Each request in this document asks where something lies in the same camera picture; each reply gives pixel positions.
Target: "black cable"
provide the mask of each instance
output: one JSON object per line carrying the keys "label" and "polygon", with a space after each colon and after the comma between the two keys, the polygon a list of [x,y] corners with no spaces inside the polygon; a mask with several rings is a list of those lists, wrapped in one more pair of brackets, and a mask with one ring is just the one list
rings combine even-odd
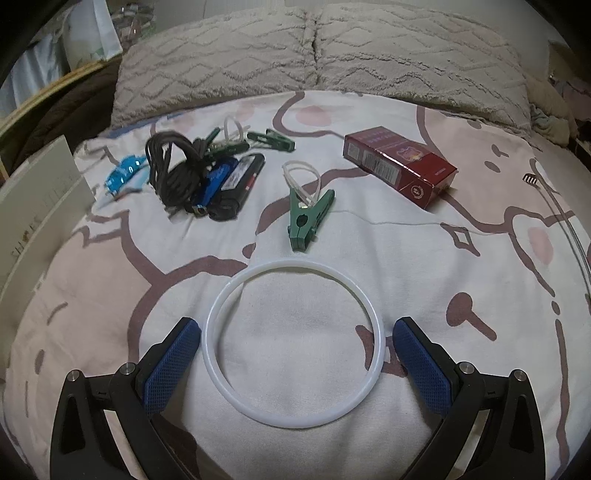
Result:
{"label": "black cable", "polygon": [[[185,154],[185,161],[168,171],[173,145]],[[212,158],[205,159],[207,141],[191,142],[173,130],[158,132],[146,142],[146,158],[150,165],[150,185],[165,207],[190,206],[191,197],[203,184]]]}

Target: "blue plastic clip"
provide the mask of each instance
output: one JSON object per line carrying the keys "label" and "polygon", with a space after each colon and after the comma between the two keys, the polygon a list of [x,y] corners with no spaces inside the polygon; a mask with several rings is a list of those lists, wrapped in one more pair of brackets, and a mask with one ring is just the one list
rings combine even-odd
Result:
{"label": "blue plastic clip", "polygon": [[109,174],[105,180],[105,187],[109,193],[114,197],[119,193],[123,185],[125,185],[131,177],[142,167],[146,161],[146,156],[137,157],[129,155],[125,157],[118,166]]}

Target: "green clip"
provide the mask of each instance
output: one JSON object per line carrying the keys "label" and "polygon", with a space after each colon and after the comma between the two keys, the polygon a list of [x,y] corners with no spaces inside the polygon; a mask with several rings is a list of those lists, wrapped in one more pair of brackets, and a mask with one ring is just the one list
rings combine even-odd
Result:
{"label": "green clip", "polygon": [[266,135],[259,132],[248,132],[246,137],[249,140],[269,145],[269,147],[280,152],[293,152],[296,149],[296,142],[270,128],[267,128]]}
{"label": "green clip", "polygon": [[221,128],[216,127],[212,130],[212,132],[207,136],[207,138],[205,139],[205,144],[207,145],[207,147],[209,148],[209,146],[212,144],[212,142],[216,139],[218,133],[220,133],[222,131]]}
{"label": "green clip", "polygon": [[230,143],[223,145],[217,148],[210,148],[209,151],[206,153],[213,158],[221,158],[221,157],[233,157],[234,155],[238,155],[248,151],[251,146],[248,144],[246,140],[242,140],[238,143]]}
{"label": "green clip", "polygon": [[300,206],[296,191],[290,188],[290,225],[287,233],[292,250],[306,251],[334,200],[335,191],[327,190],[314,206]]}

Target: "red box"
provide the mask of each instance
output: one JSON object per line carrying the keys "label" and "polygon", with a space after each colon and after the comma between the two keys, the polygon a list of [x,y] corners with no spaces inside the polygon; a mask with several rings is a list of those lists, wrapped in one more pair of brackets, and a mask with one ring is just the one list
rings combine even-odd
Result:
{"label": "red box", "polygon": [[385,127],[345,136],[343,156],[398,190],[421,208],[449,187],[457,168]]}

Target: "bed sheet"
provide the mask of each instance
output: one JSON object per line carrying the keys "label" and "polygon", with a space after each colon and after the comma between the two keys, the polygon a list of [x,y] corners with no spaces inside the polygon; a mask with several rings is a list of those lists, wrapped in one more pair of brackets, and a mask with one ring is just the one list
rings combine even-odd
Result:
{"label": "bed sheet", "polygon": [[[587,259],[573,248],[545,191],[521,180],[532,171],[545,178],[528,143],[398,100],[289,92],[112,132],[85,142],[76,163],[100,192],[113,166],[141,154],[153,132],[203,137],[226,115],[296,141],[291,154],[265,152],[266,165],[236,220],[168,215],[145,186],[117,202],[97,202],[38,286],[12,347],[2,406],[12,441],[39,478],[48,478],[51,427],[68,371],[109,374],[136,362],[182,316],[203,326],[229,277],[290,256],[356,279],[387,331],[409,315],[455,361],[495,375],[526,371],[542,420],[546,475],[556,478],[591,426]],[[427,211],[342,157],[345,134],[377,125],[426,144],[458,167],[452,188]],[[281,170],[287,160],[312,163],[323,191],[336,192],[305,254],[292,252],[287,236]],[[587,248],[589,237],[573,212],[558,192],[553,195]],[[260,408],[321,411],[348,396],[366,374],[371,326],[338,283],[301,271],[270,273],[246,284],[227,307],[222,371]],[[374,389],[329,425],[283,430],[242,416],[215,389],[200,352],[155,424],[204,479],[397,478],[438,417],[418,399],[391,336],[387,345]],[[121,428],[115,421],[112,428],[131,472],[141,478]]]}

